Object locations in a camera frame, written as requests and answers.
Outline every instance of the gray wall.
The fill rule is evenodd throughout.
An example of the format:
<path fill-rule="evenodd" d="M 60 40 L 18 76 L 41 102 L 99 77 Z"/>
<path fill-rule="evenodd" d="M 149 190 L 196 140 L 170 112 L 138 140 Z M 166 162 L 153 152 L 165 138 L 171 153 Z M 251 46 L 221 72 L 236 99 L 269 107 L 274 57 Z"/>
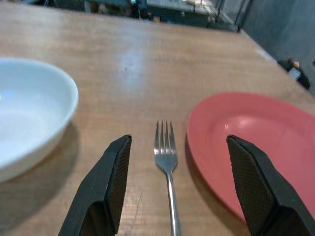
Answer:
<path fill-rule="evenodd" d="M 254 0 L 244 30 L 276 60 L 302 61 L 315 48 L 315 0 Z"/>

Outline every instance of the black object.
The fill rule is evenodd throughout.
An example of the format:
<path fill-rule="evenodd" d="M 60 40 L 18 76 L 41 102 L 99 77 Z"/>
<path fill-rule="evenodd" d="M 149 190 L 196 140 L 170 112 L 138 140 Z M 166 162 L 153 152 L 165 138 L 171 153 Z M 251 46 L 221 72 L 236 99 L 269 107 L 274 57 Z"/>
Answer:
<path fill-rule="evenodd" d="M 294 66 L 294 62 L 292 59 L 280 60 L 278 61 L 278 64 L 282 66 L 282 68 L 285 69 L 287 72 L 289 72 L 292 69 L 298 70 L 300 72 L 300 75 L 298 76 L 298 78 L 296 78 L 297 82 L 299 82 L 300 85 L 302 85 L 307 90 L 310 88 L 311 84 L 309 78 L 307 78 L 307 76 L 304 74 L 301 68 L 297 68 Z"/>
<path fill-rule="evenodd" d="M 124 204 L 131 136 L 112 142 L 81 182 L 59 236 L 113 236 Z"/>
<path fill-rule="evenodd" d="M 268 156 L 234 135 L 227 137 L 237 197 L 252 236 L 315 236 L 315 221 Z"/>
<path fill-rule="evenodd" d="M 139 5 L 137 3 L 134 3 L 131 5 L 131 18 L 139 19 Z"/>

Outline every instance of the red plate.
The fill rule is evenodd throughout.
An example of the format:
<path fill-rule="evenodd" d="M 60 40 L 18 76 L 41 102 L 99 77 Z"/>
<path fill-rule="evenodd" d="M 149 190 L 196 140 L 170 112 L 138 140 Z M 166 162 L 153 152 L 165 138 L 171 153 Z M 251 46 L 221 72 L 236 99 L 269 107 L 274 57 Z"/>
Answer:
<path fill-rule="evenodd" d="M 236 196 L 226 137 L 262 149 L 315 218 L 315 118 L 289 104 L 251 93 L 221 93 L 198 104 L 187 137 L 194 161 L 214 193 L 244 219 Z"/>

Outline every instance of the fork tines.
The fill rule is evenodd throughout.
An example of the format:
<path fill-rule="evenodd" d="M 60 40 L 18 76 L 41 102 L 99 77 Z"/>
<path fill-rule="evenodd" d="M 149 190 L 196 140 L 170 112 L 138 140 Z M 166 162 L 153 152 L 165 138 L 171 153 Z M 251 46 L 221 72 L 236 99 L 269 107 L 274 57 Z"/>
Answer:
<path fill-rule="evenodd" d="M 157 121 L 157 130 L 156 130 L 156 139 L 154 142 L 154 154 L 175 154 L 176 153 L 176 146 L 175 146 L 175 137 L 174 137 L 174 131 L 173 131 L 173 125 L 172 122 L 170 122 L 170 134 L 168 134 L 168 124 L 166 122 L 165 125 L 165 135 L 164 135 L 164 127 L 163 127 L 163 121 L 161 123 L 161 133 L 160 133 L 160 144 L 159 144 L 159 127 L 158 127 L 158 121 Z"/>

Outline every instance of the bowl rim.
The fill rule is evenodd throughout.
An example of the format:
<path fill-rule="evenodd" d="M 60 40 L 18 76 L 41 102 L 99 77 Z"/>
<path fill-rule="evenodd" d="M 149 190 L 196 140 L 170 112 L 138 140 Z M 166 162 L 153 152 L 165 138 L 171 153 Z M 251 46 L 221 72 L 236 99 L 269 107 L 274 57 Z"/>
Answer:
<path fill-rule="evenodd" d="M 14 156 L 11 156 L 10 158 L 4 158 L 4 160 L 0 162 L 0 172 L 11 165 L 18 163 L 22 159 L 29 156 L 31 153 L 34 153 L 40 150 L 43 146 L 45 146 L 47 143 L 53 140 L 53 138 L 56 137 L 68 125 L 72 116 L 74 115 L 74 112 L 77 108 L 78 101 L 79 101 L 79 91 L 78 91 L 78 87 L 76 83 L 74 82 L 73 78 L 61 68 L 53 64 L 50 64 L 48 62 L 39 61 L 35 59 L 0 57 L 0 66 L 2 66 L 5 63 L 9 63 L 9 64 L 18 63 L 18 64 L 25 64 L 29 66 L 35 66 L 35 67 L 40 66 L 41 68 L 44 68 L 45 70 L 55 73 L 56 76 L 59 76 L 62 79 L 64 79 L 65 84 L 68 86 L 70 96 L 71 96 L 71 102 L 70 102 L 70 108 L 68 109 L 66 115 L 62 118 L 62 122 L 60 123 L 60 125 L 56 126 L 56 128 L 54 128 L 51 132 L 47 133 L 47 135 L 45 135 L 43 139 L 37 141 L 36 143 L 31 145 L 29 148 L 27 148 L 23 152 L 20 152 Z"/>

